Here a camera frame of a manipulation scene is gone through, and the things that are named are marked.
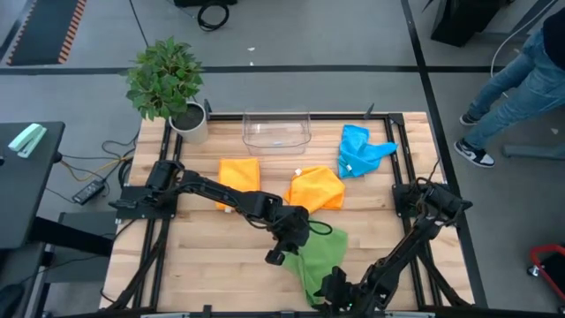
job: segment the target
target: jeans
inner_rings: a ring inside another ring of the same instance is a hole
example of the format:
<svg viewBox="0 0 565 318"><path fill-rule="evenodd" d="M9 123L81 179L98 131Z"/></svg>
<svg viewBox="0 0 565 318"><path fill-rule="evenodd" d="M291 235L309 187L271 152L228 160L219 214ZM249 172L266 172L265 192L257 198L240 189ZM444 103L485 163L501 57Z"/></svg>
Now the jeans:
<svg viewBox="0 0 565 318"><path fill-rule="evenodd" d="M493 102L512 87L517 87L517 91L498 109L490 111ZM474 148L484 149L490 137L509 125L563 104L565 70L547 56L540 30L526 41L514 61L486 83L472 102L467 113L480 120L464 140Z"/></svg>

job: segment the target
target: green cloth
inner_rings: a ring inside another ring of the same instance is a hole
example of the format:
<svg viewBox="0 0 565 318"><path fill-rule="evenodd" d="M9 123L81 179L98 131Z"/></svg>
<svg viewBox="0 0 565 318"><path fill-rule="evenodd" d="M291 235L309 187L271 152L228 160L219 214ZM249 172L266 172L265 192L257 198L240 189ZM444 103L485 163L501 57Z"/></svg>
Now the green cloth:
<svg viewBox="0 0 565 318"><path fill-rule="evenodd" d="M324 225L313 223L319 232L328 231ZM340 266L347 249L347 233L334 228L329 235L318 235L310 231L306 244L298 249L298 255L285 252L282 266L293 273L304 287L308 305L323 303L322 297L315 297L320 290L324 276L331 274L334 266Z"/></svg>

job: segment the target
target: blue towel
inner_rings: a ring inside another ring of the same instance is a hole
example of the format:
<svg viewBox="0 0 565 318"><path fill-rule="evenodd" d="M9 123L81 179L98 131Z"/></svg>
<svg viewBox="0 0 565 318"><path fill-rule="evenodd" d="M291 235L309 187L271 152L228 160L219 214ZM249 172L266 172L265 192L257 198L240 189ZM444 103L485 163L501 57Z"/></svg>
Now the blue towel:
<svg viewBox="0 0 565 318"><path fill-rule="evenodd" d="M344 125L339 145L339 178L355 178L377 170L380 159L396 151L396 144L387 142L370 145L369 130L355 125Z"/></svg>

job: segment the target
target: orange towel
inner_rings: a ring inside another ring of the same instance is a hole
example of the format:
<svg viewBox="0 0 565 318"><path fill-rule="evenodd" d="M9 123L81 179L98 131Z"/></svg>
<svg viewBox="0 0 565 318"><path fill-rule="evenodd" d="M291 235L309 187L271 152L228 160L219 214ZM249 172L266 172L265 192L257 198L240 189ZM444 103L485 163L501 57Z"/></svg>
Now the orange towel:
<svg viewBox="0 0 565 318"><path fill-rule="evenodd" d="M259 191L259 160L250 159L220 159L218 182L238 191ZM215 204L218 209L227 207L221 203Z"/></svg>
<svg viewBox="0 0 565 318"><path fill-rule="evenodd" d="M342 208L344 196L345 185L335 173L326 166L317 166L297 170L284 199L313 213L319 208Z"/></svg>

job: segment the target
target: green plant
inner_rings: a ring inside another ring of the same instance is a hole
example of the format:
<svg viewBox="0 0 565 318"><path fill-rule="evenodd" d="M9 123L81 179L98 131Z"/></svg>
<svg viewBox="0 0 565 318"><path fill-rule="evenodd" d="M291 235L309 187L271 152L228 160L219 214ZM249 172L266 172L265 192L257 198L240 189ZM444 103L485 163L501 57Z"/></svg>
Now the green plant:
<svg viewBox="0 0 565 318"><path fill-rule="evenodd" d="M126 75L130 85L126 97L143 118L177 119L186 113L186 99L196 95L202 84L200 62L188 48L170 37L138 53L137 66Z"/></svg>

